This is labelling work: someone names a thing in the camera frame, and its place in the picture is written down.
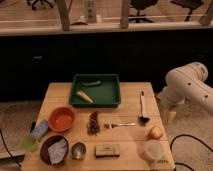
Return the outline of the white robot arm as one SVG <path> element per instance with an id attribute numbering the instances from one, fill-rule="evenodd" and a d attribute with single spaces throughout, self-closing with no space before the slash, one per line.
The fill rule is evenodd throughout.
<path id="1" fill-rule="evenodd" d="M 170 70 L 166 76 L 166 86 L 157 98 L 162 105 L 162 122 L 167 127 L 176 116 L 175 107 L 190 100 L 213 115 L 213 88 L 205 84 L 207 67 L 200 62 L 192 62 Z"/>

